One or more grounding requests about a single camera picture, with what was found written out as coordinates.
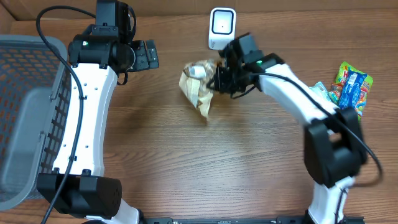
gray plastic bin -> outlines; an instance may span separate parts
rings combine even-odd
[[[47,38],[66,60],[64,44]],[[0,35],[0,210],[41,198],[37,174],[51,172],[68,114],[64,73],[40,37]]]

